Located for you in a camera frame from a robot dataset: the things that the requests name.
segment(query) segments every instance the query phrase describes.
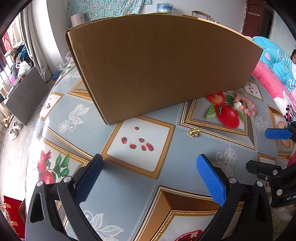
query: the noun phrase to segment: black hair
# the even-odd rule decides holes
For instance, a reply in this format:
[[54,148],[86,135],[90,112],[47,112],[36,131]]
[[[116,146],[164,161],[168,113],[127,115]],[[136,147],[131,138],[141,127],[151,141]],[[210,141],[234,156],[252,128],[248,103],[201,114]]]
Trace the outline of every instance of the black hair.
[[293,50],[292,55],[291,55],[291,59],[293,59],[293,56],[296,54],[296,49]]

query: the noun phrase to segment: green leaf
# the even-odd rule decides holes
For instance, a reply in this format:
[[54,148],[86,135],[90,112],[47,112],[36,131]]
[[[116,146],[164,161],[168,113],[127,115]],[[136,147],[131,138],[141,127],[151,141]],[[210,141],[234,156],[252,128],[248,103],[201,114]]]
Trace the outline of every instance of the green leaf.
[[70,161],[70,154],[69,154],[69,152],[68,152],[68,154],[66,155],[66,157],[64,158],[64,160],[63,160],[63,162],[62,162],[62,164],[61,164],[61,167],[66,167],[66,166],[68,166],[69,161]]
[[221,109],[222,109],[223,106],[218,106],[218,112],[219,112],[219,115],[221,115]]
[[215,116],[216,116],[215,105],[212,105],[211,108],[209,109],[209,111],[207,112],[206,120],[208,118],[215,117]]
[[59,165],[61,163],[61,160],[62,160],[62,156],[61,156],[61,154],[59,154],[56,159],[56,165]]
[[52,176],[54,177],[54,182],[56,182],[57,176],[54,172],[52,172]]
[[67,176],[69,174],[69,169],[68,168],[65,168],[64,170],[62,170],[62,172],[61,172],[61,176],[62,177],[65,177],[65,176]]
[[228,104],[230,104],[232,107],[234,107],[234,103],[233,103],[234,97],[232,97],[231,95],[226,95],[225,98],[226,98]]
[[45,162],[46,162],[46,166],[50,168],[50,164],[51,164],[50,161],[46,159]]
[[59,174],[59,173],[61,172],[61,167],[60,167],[59,165],[56,165],[56,166],[54,167],[54,172],[55,172],[56,174]]
[[239,110],[236,110],[236,111],[237,111],[237,113],[238,113],[240,119],[241,119],[243,122],[245,122],[245,119],[244,119],[244,113],[242,113],[242,112],[239,111]]

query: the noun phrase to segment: floral curtain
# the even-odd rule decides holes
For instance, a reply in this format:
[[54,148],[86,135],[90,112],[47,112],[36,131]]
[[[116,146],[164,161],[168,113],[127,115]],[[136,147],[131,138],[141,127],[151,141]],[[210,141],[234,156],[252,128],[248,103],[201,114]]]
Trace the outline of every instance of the floral curtain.
[[68,0],[68,26],[72,27],[71,16],[79,12],[84,13],[87,22],[99,18],[138,14],[144,4],[151,4],[151,0]]

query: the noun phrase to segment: blue blanket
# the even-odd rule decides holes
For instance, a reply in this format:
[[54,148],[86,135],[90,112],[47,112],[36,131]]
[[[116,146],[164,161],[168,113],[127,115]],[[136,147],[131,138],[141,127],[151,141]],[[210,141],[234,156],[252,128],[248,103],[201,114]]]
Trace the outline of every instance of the blue blanket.
[[263,48],[260,60],[265,63],[291,93],[295,89],[296,80],[292,74],[292,60],[276,44],[267,38],[256,36],[253,41]]

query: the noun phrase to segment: white flower on blanket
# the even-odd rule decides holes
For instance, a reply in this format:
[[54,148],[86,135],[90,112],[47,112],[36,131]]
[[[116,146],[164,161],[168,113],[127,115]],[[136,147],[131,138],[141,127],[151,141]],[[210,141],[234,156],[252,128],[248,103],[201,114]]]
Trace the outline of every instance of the white flower on blanket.
[[73,71],[73,72],[71,72],[71,73],[69,73],[69,74],[67,74],[66,75],[66,78],[80,78],[80,74],[79,74],[79,72],[78,72],[78,70],[75,70],[75,71]]
[[255,127],[257,128],[257,130],[259,130],[259,131],[261,131],[261,130],[266,131],[266,129],[268,128],[268,122],[264,121],[264,123],[263,123],[261,116],[260,116],[260,118],[258,116],[256,117],[256,120],[254,120],[254,124],[255,124]]
[[59,125],[59,132],[65,133],[66,130],[74,131],[76,128],[76,125],[80,125],[83,123],[83,121],[78,117],[79,115],[84,115],[89,111],[89,107],[82,108],[82,104],[78,104],[75,109],[69,114],[69,119],[64,120]]
[[87,210],[84,211],[83,213],[87,218],[87,220],[89,221],[89,223],[91,224],[91,226],[94,228],[94,230],[97,232],[97,234],[100,236],[100,238],[103,241],[118,241],[118,239],[115,239],[114,236],[123,232],[122,228],[115,225],[108,225],[101,229],[101,226],[103,224],[103,216],[104,216],[103,213],[99,213],[95,216],[93,216],[92,213]]
[[[223,156],[225,158],[225,161],[219,161],[218,158],[222,159]],[[234,149],[232,149],[229,145],[229,148],[225,149],[224,155],[222,155],[221,152],[218,152],[216,154],[216,162],[213,162],[212,165],[214,167],[219,167],[227,177],[232,177],[233,171],[230,165],[233,165],[236,159],[237,155]]]

